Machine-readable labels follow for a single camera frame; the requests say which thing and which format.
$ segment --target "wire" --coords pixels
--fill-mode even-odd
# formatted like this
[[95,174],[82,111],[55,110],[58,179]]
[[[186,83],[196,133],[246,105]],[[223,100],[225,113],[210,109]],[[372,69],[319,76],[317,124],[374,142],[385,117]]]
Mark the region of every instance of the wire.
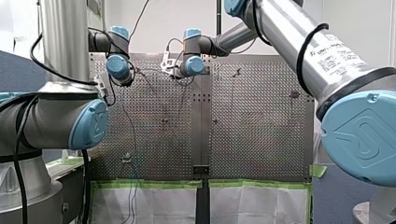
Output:
[[183,45],[183,42],[177,38],[172,38],[169,40],[168,44],[166,45],[166,50],[169,51],[169,46],[171,45],[172,41],[177,41],[178,43],[180,43],[181,45]]
[[81,150],[82,158],[84,160],[84,180],[85,180],[85,203],[84,203],[84,216],[82,223],[87,224],[90,217],[91,209],[91,174],[90,174],[90,159],[87,150]]
[[116,93],[114,92],[114,87],[113,87],[114,81],[113,81],[113,79],[111,79],[111,75],[109,73],[107,73],[107,76],[108,76],[108,82],[110,83],[111,92],[113,93],[113,103],[109,104],[106,96],[105,96],[105,101],[106,101],[107,106],[113,106],[117,102],[117,96],[116,96]]
[[132,36],[134,35],[134,32],[136,32],[137,25],[139,24],[140,19],[142,19],[143,13],[145,12],[146,6],[148,5],[148,3],[149,3],[149,0],[146,1],[145,5],[144,5],[143,8],[142,8],[142,11],[140,12],[139,17],[137,18],[136,23],[134,24],[134,30],[132,31],[131,35],[129,36],[128,46],[129,46],[129,44],[131,43]]
[[[131,117],[129,116],[128,112],[125,109],[125,103],[124,103],[125,99],[124,99],[124,97],[125,97],[125,94],[124,94],[124,92],[122,92],[122,104],[121,104],[122,111],[124,112],[125,116],[128,118],[129,123],[131,124],[132,131],[133,131],[133,134],[134,134],[134,150],[136,152],[135,154],[137,154],[136,131],[134,129],[134,122],[132,121]],[[138,183],[138,179],[137,178],[138,178],[138,175],[137,175],[137,169],[136,169],[134,164],[133,164],[133,168],[134,168],[134,174],[135,174],[135,178],[136,178],[136,185],[134,186],[134,196],[132,197],[131,200],[129,200],[131,198],[132,182],[133,182],[132,179],[131,179],[130,194],[129,194],[129,197],[128,197],[128,207],[130,209],[129,209],[129,212],[128,212],[128,217],[121,224],[125,224],[129,220],[129,218],[131,217],[131,211],[132,211],[132,224],[134,224],[134,217],[135,217],[135,215],[134,215],[134,199],[136,198],[136,193],[137,193],[137,183]]]
[[298,78],[298,82],[299,82],[301,88],[303,88],[303,90],[311,96],[312,96],[312,93],[306,87],[305,82],[304,82],[304,77],[303,77],[304,56],[305,56],[305,52],[308,48],[308,45],[311,43],[312,38],[314,38],[316,33],[320,32],[323,29],[329,30],[329,24],[322,23],[322,24],[318,25],[317,28],[315,28],[311,33],[309,33],[308,36],[306,37],[304,43],[302,44],[300,52],[298,53],[298,56],[297,56],[296,75]]
[[254,28],[256,29],[256,33],[262,42],[264,42],[268,46],[272,46],[272,44],[268,40],[266,40],[264,37],[262,37],[262,33],[260,32],[259,24],[257,23],[257,12],[256,12],[257,2],[256,2],[256,0],[252,0],[252,2],[253,2],[253,21],[254,21]]
[[63,78],[67,81],[71,81],[71,82],[75,82],[78,84],[83,84],[83,85],[88,85],[88,86],[96,86],[97,83],[93,82],[93,81],[80,81],[71,77],[66,77],[60,73],[58,73],[57,71],[55,71],[54,69],[50,68],[49,66],[46,66],[45,64],[41,63],[34,55],[34,51],[35,51],[35,47],[37,46],[37,44],[40,42],[40,40],[43,38],[43,33],[41,33],[37,40],[35,41],[35,43],[32,45],[32,47],[30,48],[30,57],[32,58],[33,62],[35,62],[38,66],[44,68],[45,70],[49,71],[50,73],[52,73],[53,75]]
[[253,41],[251,41],[250,45],[249,45],[247,48],[245,48],[245,49],[243,49],[243,50],[241,50],[241,51],[231,52],[231,51],[228,51],[227,49],[224,49],[224,48],[219,44],[218,38],[219,38],[219,35],[216,36],[216,38],[215,38],[216,48],[219,48],[219,49],[221,49],[222,51],[224,51],[224,52],[226,52],[226,53],[229,53],[229,54],[240,54],[240,53],[243,53],[243,52],[247,51],[248,49],[250,49],[250,48],[254,45],[254,43],[256,42],[256,38],[255,38],[255,39],[253,39]]
[[36,102],[38,98],[38,95],[30,100],[29,103],[26,103],[26,109],[23,112],[23,117],[21,121],[21,125],[18,128],[18,133],[17,133],[17,139],[15,143],[15,149],[14,149],[14,166],[15,166],[15,173],[17,174],[18,182],[20,183],[20,190],[21,190],[21,204],[22,204],[22,220],[23,224],[28,223],[28,213],[27,213],[27,195],[26,195],[26,187],[24,185],[23,181],[23,176],[21,172],[21,167],[20,167],[20,159],[19,159],[19,153],[20,153],[20,143],[21,143],[21,137],[23,133],[23,129],[26,125],[26,121],[28,119],[30,110],[32,109],[33,104]]

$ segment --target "silver arm segment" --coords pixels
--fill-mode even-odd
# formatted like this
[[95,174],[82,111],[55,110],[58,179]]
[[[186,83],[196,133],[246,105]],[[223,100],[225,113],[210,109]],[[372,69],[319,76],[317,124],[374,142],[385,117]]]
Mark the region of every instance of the silver arm segment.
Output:
[[325,30],[327,24],[315,22],[298,5],[301,1],[226,2],[226,11],[244,23],[217,38],[187,30],[179,73],[183,77],[202,74],[201,54],[227,56],[259,31],[297,74],[307,94],[318,100],[322,142],[332,160],[362,181],[396,187],[392,168],[396,162],[392,137],[396,135],[396,69],[370,66]]

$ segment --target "blue joint cap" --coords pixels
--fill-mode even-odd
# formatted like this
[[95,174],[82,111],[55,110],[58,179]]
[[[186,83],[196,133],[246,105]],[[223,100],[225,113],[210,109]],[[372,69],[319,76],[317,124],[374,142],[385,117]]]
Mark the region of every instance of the blue joint cap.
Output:
[[187,29],[185,32],[184,32],[184,39],[186,40],[186,39],[190,39],[190,38],[193,38],[193,37],[195,37],[195,36],[198,36],[198,35],[201,35],[202,33],[201,33],[201,30],[200,29],[196,29],[196,28],[190,28],[190,29]]
[[204,71],[204,61],[201,57],[192,56],[185,63],[186,72],[190,76],[202,74]]
[[128,62],[118,54],[111,55],[107,59],[106,70],[116,80],[124,80],[130,75]]
[[123,37],[124,39],[129,39],[129,32],[128,30],[123,27],[123,26],[112,26],[109,32],[119,35]]
[[337,101],[322,121],[322,141],[342,170],[396,187],[396,92],[362,91]]
[[73,150],[95,147],[103,139],[107,127],[107,105],[103,100],[91,101],[79,114],[69,136]]
[[248,0],[224,0],[225,11],[232,17],[241,18]]

